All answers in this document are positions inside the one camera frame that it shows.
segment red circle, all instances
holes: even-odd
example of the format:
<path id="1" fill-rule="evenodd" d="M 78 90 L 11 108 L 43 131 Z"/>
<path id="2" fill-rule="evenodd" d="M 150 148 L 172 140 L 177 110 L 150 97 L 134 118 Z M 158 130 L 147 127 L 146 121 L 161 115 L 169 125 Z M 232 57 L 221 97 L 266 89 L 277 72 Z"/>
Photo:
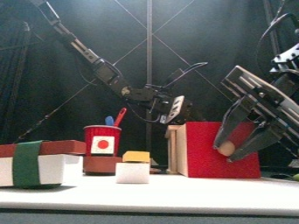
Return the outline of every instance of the red circle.
<path id="1" fill-rule="evenodd" d="M 101 140 L 98 142 L 98 147 L 105 150 L 109 147 L 109 141 L 107 140 Z"/>

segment yellow block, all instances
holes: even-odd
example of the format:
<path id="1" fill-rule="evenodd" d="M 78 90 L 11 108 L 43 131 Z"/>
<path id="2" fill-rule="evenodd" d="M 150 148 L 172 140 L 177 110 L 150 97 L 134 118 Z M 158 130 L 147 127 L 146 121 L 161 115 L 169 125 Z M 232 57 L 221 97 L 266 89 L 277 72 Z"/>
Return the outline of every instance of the yellow block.
<path id="1" fill-rule="evenodd" d="M 130 150 L 123 156 L 123 162 L 150 163 L 150 152 Z"/>

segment wooden block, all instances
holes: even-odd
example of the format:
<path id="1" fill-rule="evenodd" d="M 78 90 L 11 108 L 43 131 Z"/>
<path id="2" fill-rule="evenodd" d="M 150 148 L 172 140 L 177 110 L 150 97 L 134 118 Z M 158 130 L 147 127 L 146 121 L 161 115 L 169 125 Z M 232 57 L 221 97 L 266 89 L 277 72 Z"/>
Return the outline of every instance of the wooden block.
<path id="1" fill-rule="evenodd" d="M 117 164 L 122 163 L 122 157 L 85 157 L 83 170 L 87 175 L 115 174 Z"/>
<path id="2" fill-rule="evenodd" d="M 134 151 L 130 150 L 123 156 L 123 162 L 138 162 L 138 163 L 150 163 L 150 152 L 149 151 Z"/>
<path id="3" fill-rule="evenodd" d="M 0 145 L 0 158 L 13 158 L 15 156 L 17 144 Z M 41 155 L 78 154 L 83 155 L 87 151 L 85 142 L 77 140 L 42 142 Z"/>
<path id="4" fill-rule="evenodd" d="M 169 169 L 170 174 L 178 173 L 178 162 L 177 162 L 177 130 L 182 125 L 169 125 L 165 137 L 169 138 Z"/>

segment red box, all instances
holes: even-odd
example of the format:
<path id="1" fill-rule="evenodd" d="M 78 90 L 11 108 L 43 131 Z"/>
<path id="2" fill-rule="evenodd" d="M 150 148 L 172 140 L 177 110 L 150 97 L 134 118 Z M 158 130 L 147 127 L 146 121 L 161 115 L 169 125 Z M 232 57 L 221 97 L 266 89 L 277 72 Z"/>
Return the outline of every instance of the red box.
<path id="1" fill-rule="evenodd" d="M 190 178 L 258 179 L 261 178 L 258 153 L 230 163 L 213 149 L 221 122 L 188 122 L 177 130 L 178 172 Z M 248 139 L 254 124 L 245 122 L 234 131 L 230 141 L 237 148 Z"/>

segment black curtain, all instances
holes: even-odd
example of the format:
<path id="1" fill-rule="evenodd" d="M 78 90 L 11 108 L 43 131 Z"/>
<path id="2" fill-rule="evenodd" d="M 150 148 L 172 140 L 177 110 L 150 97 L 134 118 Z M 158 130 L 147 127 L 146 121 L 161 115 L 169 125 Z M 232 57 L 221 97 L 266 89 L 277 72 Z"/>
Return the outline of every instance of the black curtain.
<path id="1" fill-rule="evenodd" d="M 31 39 L 26 22 L 3 17 L 0 26 L 0 144 L 6 143 L 13 124 L 19 86 Z"/>
<path id="2" fill-rule="evenodd" d="M 272 11 L 277 13 L 281 1 L 269 2 Z M 131 85 L 142 88 L 146 84 L 149 50 L 147 1 L 51 0 L 50 3 L 61 15 L 63 24 L 85 45 L 101 57 L 117 63 Z M 285 11 L 294 11 L 297 6 L 297 1 L 290 1 Z M 163 85 L 169 75 L 178 68 L 186 69 L 194 63 L 209 62 L 206 67 L 190 73 L 177 83 L 173 91 L 177 95 L 186 95 L 209 121 L 221 121 L 232 106 L 229 90 L 224 88 L 221 81 L 234 66 L 241 65 L 264 78 L 256 50 L 269 27 L 265 1 L 154 0 L 153 22 L 154 84 Z M 47 34 L 47 31 L 42 31 L 42 26 L 34 28 L 41 36 Z M 288 33 L 294 30 L 292 25 L 286 30 Z M 280 45 L 285 47 L 290 38 L 285 36 L 286 31 L 280 30 L 280 33 Z M 270 71 L 274 56 L 272 41 L 268 38 L 260 55 L 264 71 Z M 50 119 L 45 119 L 39 129 L 27 135 L 23 141 L 83 141 L 85 126 L 103 124 L 106 116 L 117 116 L 118 111 L 127 106 L 101 84 L 90 85 L 65 105 L 87 85 L 87 80 L 93 79 L 90 70 L 59 41 L 51 39 L 42 45 L 31 45 L 17 103 L 10 113 L 14 120 L 3 144 L 14 142 L 55 109 L 59 109 L 58 112 Z M 14 85 L 13 81 L 2 79 L 0 85 L 5 84 Z M 142 108 L 135 108 L 135 112 L 146 116 Z M 135 117 L 131 110 L 122 123 L 122 129 L 121 153 L 127 150 L 145 150 L 146 123 Z M 151 153 L 161 165 L 167 164 L 165 132 L 166 126 L 154 125 Z M 268 162 L 269 153 L 264 156 Z M 272 162 L 274 160 L 278 163 L 280 159 L 272 158 Z"/>

